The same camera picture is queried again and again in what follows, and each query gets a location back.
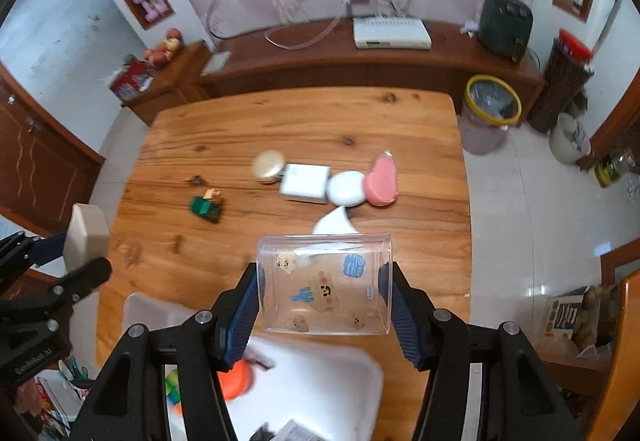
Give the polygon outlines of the white square charger block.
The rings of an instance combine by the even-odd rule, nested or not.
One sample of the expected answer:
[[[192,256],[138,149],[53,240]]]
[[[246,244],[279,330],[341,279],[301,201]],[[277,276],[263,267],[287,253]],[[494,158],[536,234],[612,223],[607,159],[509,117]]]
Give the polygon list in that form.
[[[279,192],[288,200],[324,204],[330,175],[329,166],[287,164],[282,174]]]

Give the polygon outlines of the wooden chair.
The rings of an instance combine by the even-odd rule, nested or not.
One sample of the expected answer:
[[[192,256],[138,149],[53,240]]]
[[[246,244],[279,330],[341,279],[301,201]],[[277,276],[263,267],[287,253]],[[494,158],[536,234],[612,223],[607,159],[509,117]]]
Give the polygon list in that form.
[[[639,241],[600,257],[601,284],[547,299],[535,348],[552,380],[584,395],[583,440],[623,439],[639,401],[639,272],[615,270],[639,260]]]

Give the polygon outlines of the pink bin yellow rim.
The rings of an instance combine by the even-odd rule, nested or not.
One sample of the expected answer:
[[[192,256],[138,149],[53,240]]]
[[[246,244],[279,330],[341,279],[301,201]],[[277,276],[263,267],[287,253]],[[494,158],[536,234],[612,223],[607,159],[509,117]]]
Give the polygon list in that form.
[[[493,152],[521,113],[521,100],[505,81],[489,75],[472,76],[465,86],[458,121],[463,149],[476,156]]]

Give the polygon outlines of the colourful rubik cube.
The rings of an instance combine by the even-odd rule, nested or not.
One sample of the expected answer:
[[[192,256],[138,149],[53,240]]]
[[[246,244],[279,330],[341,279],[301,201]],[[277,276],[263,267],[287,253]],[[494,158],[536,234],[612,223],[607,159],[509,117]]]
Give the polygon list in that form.
[[[181,416],[181,395],[179,388],[178,369],[176,366],[165,367],[164,386],[168,409],[175,415]]]

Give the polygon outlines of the white bucket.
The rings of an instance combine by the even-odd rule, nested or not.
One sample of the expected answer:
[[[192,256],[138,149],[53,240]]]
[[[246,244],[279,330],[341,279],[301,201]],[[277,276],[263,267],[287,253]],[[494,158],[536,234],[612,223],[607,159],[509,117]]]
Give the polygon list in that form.
[[[549,136],[549,148],[561,164],[575,164],[591,153],[591,145],[582,123],[561,112]]]

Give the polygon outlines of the pink heart-shaped case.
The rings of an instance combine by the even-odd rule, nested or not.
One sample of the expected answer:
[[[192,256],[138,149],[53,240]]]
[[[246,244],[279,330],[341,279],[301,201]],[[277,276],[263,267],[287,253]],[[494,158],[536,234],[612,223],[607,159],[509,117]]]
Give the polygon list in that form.
[[[389,150],[375,158],[364,176],[362,189],[366,201],[375,207],[390,206],[397,200],[397,167]]]

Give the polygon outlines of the beige block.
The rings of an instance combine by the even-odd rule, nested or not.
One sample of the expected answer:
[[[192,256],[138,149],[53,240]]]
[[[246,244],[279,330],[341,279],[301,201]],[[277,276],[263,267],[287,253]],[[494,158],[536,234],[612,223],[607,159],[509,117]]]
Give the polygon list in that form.
[[[105,257],[110,238],[105,214],[98,206],[73,205],[63,246],[65,273],[70,274],[94,259]]]

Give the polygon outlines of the fruit pile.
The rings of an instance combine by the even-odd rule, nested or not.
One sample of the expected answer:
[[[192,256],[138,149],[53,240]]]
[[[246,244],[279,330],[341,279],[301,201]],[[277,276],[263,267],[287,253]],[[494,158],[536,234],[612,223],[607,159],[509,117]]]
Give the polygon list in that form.
[[[182,33],[177,28],[169,28],[163,40],[153,49],[143,53],[143,60],[154,69],[162,69],[181,51],[183,47]]]

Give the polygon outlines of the white handheld scanner device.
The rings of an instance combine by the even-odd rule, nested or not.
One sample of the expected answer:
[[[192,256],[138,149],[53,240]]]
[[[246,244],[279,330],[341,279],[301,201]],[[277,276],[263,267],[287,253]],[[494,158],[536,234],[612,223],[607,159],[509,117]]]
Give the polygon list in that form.
[[[358,234],[356,227],[349,220],[345,207],[336,207],[314,224],[314,235],[349,235]]]

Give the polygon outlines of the white egg-shaped device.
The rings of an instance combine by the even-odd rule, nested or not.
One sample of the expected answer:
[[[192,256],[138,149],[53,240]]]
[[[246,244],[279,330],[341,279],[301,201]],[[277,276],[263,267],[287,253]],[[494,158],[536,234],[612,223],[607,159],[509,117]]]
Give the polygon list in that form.
[[[344,171],[331,176],[326,184],[326,199],[336,207],[356,207],[366,201],[363,190],[364,174]]]

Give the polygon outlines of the dark wicker basket red lid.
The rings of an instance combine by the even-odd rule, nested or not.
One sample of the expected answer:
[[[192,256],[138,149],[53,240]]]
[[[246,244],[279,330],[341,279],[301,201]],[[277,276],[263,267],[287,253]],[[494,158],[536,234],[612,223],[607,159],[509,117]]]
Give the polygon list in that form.
[[[563,109],[593,76],[593,52],[578,37],[560,29],[544,68],[544,87],[530,109],[527,122],[539,133],[548,133]]]

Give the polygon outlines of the clear plastic sticker box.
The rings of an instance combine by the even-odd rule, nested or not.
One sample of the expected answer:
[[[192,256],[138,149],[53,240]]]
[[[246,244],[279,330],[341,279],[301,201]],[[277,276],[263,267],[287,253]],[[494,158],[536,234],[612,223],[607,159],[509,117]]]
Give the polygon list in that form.
[[[392,268],[387,234],[264,236],[256,251],[262,328],[298,335],[386,335]]]

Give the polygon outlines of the small wooden side cabinet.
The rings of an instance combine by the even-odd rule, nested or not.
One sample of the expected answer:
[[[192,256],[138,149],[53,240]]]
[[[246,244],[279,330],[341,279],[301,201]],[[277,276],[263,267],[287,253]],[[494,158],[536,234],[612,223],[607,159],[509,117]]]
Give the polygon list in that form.
[[[120,106],[151,126],[163,110],[207,100],[208,94],[198,82],[211,57],[204,41],[186,45],[166,67],[154,72],[148,89]]]

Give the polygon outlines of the white router box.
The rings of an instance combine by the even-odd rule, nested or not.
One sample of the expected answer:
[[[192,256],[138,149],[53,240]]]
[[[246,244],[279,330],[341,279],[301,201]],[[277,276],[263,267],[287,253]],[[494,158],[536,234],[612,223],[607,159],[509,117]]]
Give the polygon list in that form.
[[[421,19],[359,17],[352,21],[357,49],[429,50],[432,39]]]

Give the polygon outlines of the gold round compact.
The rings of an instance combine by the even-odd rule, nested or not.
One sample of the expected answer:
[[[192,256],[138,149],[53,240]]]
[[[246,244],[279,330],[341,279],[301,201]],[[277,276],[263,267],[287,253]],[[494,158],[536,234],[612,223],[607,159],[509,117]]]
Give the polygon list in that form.
[[[285,156],[277,149],[264,150],[252,161],[254,178],[262,184],[277,183],[286,167]]]

